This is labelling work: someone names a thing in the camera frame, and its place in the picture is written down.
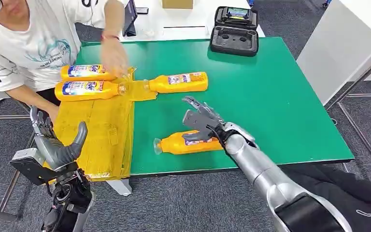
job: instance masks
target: person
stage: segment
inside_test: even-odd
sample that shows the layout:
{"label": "person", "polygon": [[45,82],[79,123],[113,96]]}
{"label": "person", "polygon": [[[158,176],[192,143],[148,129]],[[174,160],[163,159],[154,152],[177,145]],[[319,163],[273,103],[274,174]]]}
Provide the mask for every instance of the person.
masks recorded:
{"label": "person", "polygon": [[0,0],[0,91],[46,111],[54,122],[60,68],[73,64],[80,50],[78,22],[104,29],[101,62],[125,74],[128,60],[118,37],[124,5],[118,0]]}

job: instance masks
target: metal frame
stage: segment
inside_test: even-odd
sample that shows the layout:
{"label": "metal frame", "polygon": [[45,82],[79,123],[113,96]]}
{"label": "metal frame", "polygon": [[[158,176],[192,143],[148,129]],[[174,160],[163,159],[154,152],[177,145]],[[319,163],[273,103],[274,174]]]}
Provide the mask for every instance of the metal frame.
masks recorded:
{"label": "metal frame", "polygon": [[[15,100],[15,102],[20,106],[22,107],[26,112],[29,113],[30,111],[30,107],[28,105],[25,105],[17,100]],[[0,116],[0,120],[13,120],[13,119],[30,119],[30,116],[29,115],[1,115]],[[31,148],[32,145],[33,145],[33,142],[34,142],[34,137],[35,137],[35,133],[32,132],[32,134],[30,135],[30,138],[29,138],[29,141],[28,141],[28,144],[26,146],[26,149],[28,148]],[[14,215],[14,214],[9,214],[9,213],[5,213],[5,209],[6,209],[6,205],[8,204],[8,201],[14,191],[14,188],[15,188],[15,185],[19,179],[19,176],[20,176],[20,172],[18,170],[15,171],[14,175],[12,176],[12,179],[9,183],[9,186],[8,188],[6,189],[5,191],[5,194],[0,202],[0,219],[3,219],[3,220],[6,220],[6,221],[15,221],[17,220],[17,217],[18,215]]]}
{"label": "metal frame", "polygon": [[[371,153],[371,144],[366,139],[365,135],[362,133],[362,131],[357,126],[356,122],[353,120],[353,118],[350,116],[349,112],[345,109],[341,101],[344,98],[371,98],[371,93],[357,93],[357,94],[350,94],[362,81],[364,81],[366,78],[368,78],[371,75],[371,66],[354,82],[350,85],[348,89],[345,90],[337,99],[335,99],[327,108],[328,111],[333,105],[337,104],[340,108],[340,110],[345,114],[348,121],[351,123],[352,127],[358,134],[359,138],[362,140],[363,144],[366,146],[366,148]],[[348,169],[345,164],[343,164],[344,169],[348,172]]]}
{"label": "metal frame", "polygon": [[[29,141],[28,141],[28,144],[27,144],[26,148],[31,148],[32,147],[34,137],[35,137],[35,133],[32,132],[32,134],[30,135],[30,138],[29,138]],[[4,211],[5,211],[6,205],[8,204],[8,201],[9,201],[9,199],[10,199],[10,197],[11,197],[13,191],[14,191],[15,185],[18,182],[19,175],[20,175],[20,172],[18,170],[16,170],[14,175],[12,176],[12,179],[9,183],[8,188],[5,191],[5,194],[2,198],[2,201],[0,202],[0,219],[6,220],[6,221],[17,220],[17,217],[18,217],[17,215],[5,213]]]}

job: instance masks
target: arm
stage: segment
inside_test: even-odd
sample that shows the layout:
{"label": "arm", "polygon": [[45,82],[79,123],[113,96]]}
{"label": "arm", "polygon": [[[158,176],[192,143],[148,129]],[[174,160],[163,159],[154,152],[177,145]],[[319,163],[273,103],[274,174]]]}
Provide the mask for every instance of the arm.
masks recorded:
{"label": "arm", "polygon": [[106,26],[101,43],[101,62],[115,76],[127,74],[127,54],[116,38],[124,25],[124,5],[117,0],[108,0],[104,5]]}
{"label": "arm", "polygon": [[104,18],[103,34],[118,35],[124,26],[124,5],[117,0],[108,0],[104,5]]}
{"label": "arm", "polygon": [[45,110],[52,120],[55,120],[57,106],[45,100],[24,83],[24,77],[18,73],[16,65],[0,55],[0,92],[6,92],[9,96],[26,104],[36,105]]}
{"label": "arm", "polygon": [[104,29],[102,64],[115,76],[127,74],[127,54],[116,38],[125,21],[124,5],[118,0],[63,0],[63,7],[73,22]]}
{"label": "arm", "polygon": [[28,105],[34,105],[42,110],[45,110],[52,119],[52,122],[55,122],[59,107],[44,99],[26,85],[21,85],[14,89],[10,89],[6,91],[6,93],[18,101],[24,102]]}

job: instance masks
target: orange bottle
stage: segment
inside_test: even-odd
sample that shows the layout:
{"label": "orange bottle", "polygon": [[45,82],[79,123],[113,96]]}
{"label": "orange bottle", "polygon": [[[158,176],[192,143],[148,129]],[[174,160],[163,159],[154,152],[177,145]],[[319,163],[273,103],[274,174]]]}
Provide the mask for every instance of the orange bottle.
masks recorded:
{"label": "orange bottle", "polygon": [[160,75],[154,80],[146,80],[145,86],[159,93],[205,91],[208,88],[208,76],[206,72]]}
{"label": "orange bottle", "polygon": [[190,130],[174,133],[162,140],[156,138],[154,140],[154,151],[156,154],[160,154],[161,152],[169,152],[175,155],[181,155],[223,149],[216,138],[201,141],[188,141],[182,137],[183,134],[194,134],[197,132],[197,130]]}
{"label": "orange bottle", "polygon": [[101,64],[68,65],[60,69],[63,81],[113,81],[116,77],[108,72]]}
{"label": "orange bottle", "polygon": [[61,101],[81,101],[108,99],[116,95],[124,95],[125,83],[110,81],[63,81],[55,86],[55,95]]}

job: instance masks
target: robotic arm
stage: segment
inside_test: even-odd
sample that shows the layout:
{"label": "robotic arm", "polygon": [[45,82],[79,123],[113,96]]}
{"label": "robotic arm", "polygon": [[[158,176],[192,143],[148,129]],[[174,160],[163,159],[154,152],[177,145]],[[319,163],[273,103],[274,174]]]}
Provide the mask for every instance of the robotic arm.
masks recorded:
{"label": "robotic arm", "polygon": [[183,101],[198,112],[188,110],[183,124],[198,130],[185,134],[189,141],[219,139],[225,153],[241,168],[248,181],[267,203],[279,232],[351,232],[345,217],[325,198],[314,195],[292,181],[240,126],[224,122],[213,108],[193,97]]}
{"label": "robotic arm", "polygon": [[[16,152],[10,163],[33,184],[46,184],[52,206],[42,232],[81,232],[96,198],[88,177],[75,162],[87,136],[86,124],[81,122],[73,143],[64,146],[55,136],[50,118],[44,121],[43,113],[34,106],[30,119],[38,149]],[[50,169],[43,167],[45,161]],[[56,180],[53,192],[48,184],[51,180]]]}

